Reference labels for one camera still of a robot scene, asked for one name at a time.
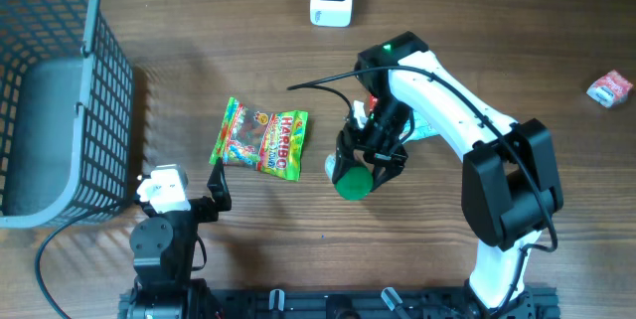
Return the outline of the small red snack packet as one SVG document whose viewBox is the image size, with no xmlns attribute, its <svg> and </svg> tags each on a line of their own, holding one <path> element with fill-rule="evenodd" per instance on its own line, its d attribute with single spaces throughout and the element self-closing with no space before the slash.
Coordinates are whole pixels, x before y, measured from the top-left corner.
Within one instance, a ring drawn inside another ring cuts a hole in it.
<svg viewBox="0 0 636 319">
<path fill-rule="evenodd" d="M 605 108 L 611 108 L 625 102 L 632 88 L 633 84 L 628 79 L 612 70 L 596 80 L 586 94 Z"/>
</svg>

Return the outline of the green lid plastic jar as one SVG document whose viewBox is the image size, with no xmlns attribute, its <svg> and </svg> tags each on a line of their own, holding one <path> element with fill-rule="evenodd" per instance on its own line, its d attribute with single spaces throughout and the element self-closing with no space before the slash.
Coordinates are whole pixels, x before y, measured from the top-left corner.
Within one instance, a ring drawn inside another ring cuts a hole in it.
<svg viewBox="0 0 636 319">
<path fill-rule="evenodd" d="M 355 164 L 334 184 L 338 194 L 348 201 L 359 201 L 371 193 L 373 175 L 362 159 L 354 156 Z"/>
</svg>

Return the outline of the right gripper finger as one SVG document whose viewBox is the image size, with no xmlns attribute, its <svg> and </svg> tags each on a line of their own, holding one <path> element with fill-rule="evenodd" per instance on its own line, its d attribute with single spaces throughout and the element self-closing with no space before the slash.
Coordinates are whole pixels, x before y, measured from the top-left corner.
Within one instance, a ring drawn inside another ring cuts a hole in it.
<svg viewBox="0 0 636 319">
<path fill-rule="evenodd" d="M 406 160 L 406 157 L 374 157 L 371 161 L 374 165 L 371 191 L 376 191 L 382 184 L 398 176 L 402 172 Z"/>
<path fill-rule="evenodd" d="M 343 129 L 336 139 L 335 165 L 331 180 L 336 185 L 355 166 L 356 142 L 349 130 Z"/>
</svg>

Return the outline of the green Haribo candy bag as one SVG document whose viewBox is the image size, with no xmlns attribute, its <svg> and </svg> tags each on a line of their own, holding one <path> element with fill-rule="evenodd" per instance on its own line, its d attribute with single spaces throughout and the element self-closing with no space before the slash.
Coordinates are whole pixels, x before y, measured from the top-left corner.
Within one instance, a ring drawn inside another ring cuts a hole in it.
<svg viewBox="0 0 636 319">
<path fill-rule="evenodd" d="M 249 109 L 235 97 L 228 101 L 210 163 L 242 166 L 297 182 L 301 172 L 308 112 Z"/>
</svg>

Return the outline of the light blue tissue packet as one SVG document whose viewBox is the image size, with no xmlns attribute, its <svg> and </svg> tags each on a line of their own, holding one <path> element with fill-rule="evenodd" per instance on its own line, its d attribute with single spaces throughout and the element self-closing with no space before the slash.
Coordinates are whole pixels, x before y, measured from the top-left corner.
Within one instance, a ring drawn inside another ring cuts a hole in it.
<svg viewBox="0 0 636 319">
<path fill-rule="evenodd" d="M 401 138 L 404 142 L 436 136 L 438 132 L 415 110 L 404 125 Z"/>
</svg>

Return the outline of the red package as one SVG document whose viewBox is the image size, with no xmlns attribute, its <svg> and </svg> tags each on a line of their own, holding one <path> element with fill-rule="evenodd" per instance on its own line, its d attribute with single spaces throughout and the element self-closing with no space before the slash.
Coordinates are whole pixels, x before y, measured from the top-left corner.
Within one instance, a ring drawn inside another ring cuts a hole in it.
<svg viewBox="0 0 636 319">
<path fill-rule="evenodd" d="M 372 112 L 378 103 L 378 99 L 372 94 L 369 96 L 369 112 Z"/>
</svg>

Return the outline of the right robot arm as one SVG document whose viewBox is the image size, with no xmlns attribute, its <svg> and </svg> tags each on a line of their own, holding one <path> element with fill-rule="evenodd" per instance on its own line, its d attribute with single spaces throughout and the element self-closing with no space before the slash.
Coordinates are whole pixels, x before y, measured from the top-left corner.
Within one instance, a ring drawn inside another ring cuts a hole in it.
<svg viewBox="0 0 636 319">
<path fill-rule="evenodd" d="M 490 318 L 516 308 L 528 256 L 563 206 L 550 132 L 480 100 L 412 32 L 360 52 L 352 74 L 377 103 L 351 109 L 325 161 L 337 192 L 360 200 L 399 175 L 421 116 L 462 162 L 461 209 L 479 240 L 469 302 Z"/>
</svg>

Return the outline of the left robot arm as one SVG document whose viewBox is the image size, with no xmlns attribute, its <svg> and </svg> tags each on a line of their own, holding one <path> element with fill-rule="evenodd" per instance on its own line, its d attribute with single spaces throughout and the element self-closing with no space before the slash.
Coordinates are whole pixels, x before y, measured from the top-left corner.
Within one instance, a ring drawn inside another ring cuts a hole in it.
<svg viewBox="0 0 636 319">
<path fill-rule="evenodd" d="M 162 165 L 138 177 L 138 204 L 148 218 L 130 236 L 136 277 L 118 304 L 119 319 L 220 319 L 220 301 L 207 281 L 191 277 L 195 249 L 206 255 L 198 225 L 219 219 L 232 208 L 224 165 L 217 160 L 207 187 L 210 196 L 189 199 L 187 174 L 177 164 Z"/>
</svg>

